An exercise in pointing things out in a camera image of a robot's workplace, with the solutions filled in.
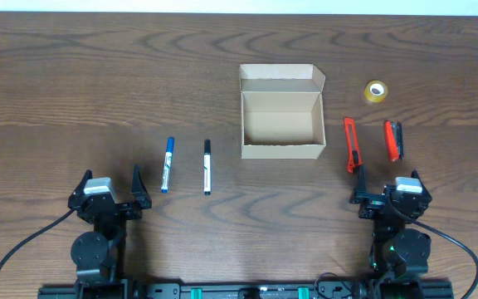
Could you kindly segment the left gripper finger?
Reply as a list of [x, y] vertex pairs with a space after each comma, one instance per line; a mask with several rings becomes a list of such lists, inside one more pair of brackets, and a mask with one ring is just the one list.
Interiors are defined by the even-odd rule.
[[85, 174], [83, 175], [81, 181], [78, 183], [76, 186], [75, 190], [73, 191], [73, 196], [82, 196], [85, 192], [85, 186], [88, 180], [93, 178], [92, 171], [90, 169], [85, 171]]
[[130, 193], [134, 197], [135, 202], [139, 204], [141, 209], [152, 208], [151, 197], [144, 186], [144, 182], [140, 174], [140, 167], [137, 164], [134, 166]]

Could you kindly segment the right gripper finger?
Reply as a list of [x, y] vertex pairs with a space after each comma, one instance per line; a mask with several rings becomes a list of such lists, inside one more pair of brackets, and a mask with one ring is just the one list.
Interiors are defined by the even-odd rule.
[[421, 191], [418, 193], [418, 198], [420, 201], [425, 202], [425, 203], [430, 203], [432, 201], [432, 196], [427, 190], [426, 186], [422, 182], [418, 172], [416, 170], [413, 170], [411, 173], [411, 178], [416, 179], [419, 183], [419, 186], [421, 187]]
[[349, 202], [352, 204], [361, 204], [368, 196], [366, 186], [366, 171], [364, 165], [355, 168], [358, 171], [357, 183], [354, 187]]

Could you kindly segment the red utility knife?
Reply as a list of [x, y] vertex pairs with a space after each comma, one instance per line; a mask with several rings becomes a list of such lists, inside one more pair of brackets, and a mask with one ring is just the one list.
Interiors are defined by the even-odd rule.
[[344, 118], [344, 132], [346, 135], [349, 156], [346, 169], [349, 173], [354, 173], [356, 169], [363, 163], [363, 160], [360, 154], [359, 141], [353, 118]]

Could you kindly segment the blue whiteboard marker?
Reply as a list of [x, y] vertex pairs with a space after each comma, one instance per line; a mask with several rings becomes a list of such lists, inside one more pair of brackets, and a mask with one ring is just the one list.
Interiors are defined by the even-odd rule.
[[164, 162], [163, 162], [163, 175], [162, 175], [162, 183], [160, 188], [162, 194], [166, 194], [168, 192], [172, 159], [173, 159], [173, 149], [174, 149], [174, 138], [169, 137], [167, 146], [166, 146]]

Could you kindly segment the red and black stapler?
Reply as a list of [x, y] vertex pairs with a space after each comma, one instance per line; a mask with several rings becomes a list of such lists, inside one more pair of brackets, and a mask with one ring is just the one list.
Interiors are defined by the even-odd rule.
[[403, 160], [402, 124], [400, 122], [386, 120], [383, 123], [383, 133], [389, 160], [393, 163], [398, 160]]

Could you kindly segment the yellow tape roll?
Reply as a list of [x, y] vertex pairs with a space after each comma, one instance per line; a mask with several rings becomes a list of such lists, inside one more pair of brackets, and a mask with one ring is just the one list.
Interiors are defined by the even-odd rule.
[[386, 98], [388, 87], [382, 81], [370, 81], [364, 88], [363, 94], [367, 101], [380, 103]]

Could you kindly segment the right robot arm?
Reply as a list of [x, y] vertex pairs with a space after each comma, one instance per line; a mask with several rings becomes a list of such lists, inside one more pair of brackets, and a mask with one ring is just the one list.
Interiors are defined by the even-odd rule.
[[394, 298], [414, 294], [421, 297], [418, 279], [428, 272], [431, 239], [407, 225], [424, 214], [432, 196], [417, 171], [409, 177], [395, 178], [380, 194], [367, 191], [362, 165], [354, 171], [358, 178], [349, 202], [359, 206], [360, 218], [373, 221], [373, 244], [368, 260], [377, 276], [368, 281], [368, 296]]

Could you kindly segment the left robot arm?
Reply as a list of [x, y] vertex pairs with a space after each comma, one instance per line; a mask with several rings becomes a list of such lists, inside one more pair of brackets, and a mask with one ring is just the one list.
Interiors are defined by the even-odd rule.
[[77, 298], [146, 297], [145, 286], [124, 273], [126, 223], [142, 218], [143, 211], [152, 207], [138, 165], [134, 166], [130, 194], [133, 201], [117, 203], [111, 179], [95, 179], [88, 169], [68, 198], [68, 208], [93, 226], [71, 246]]

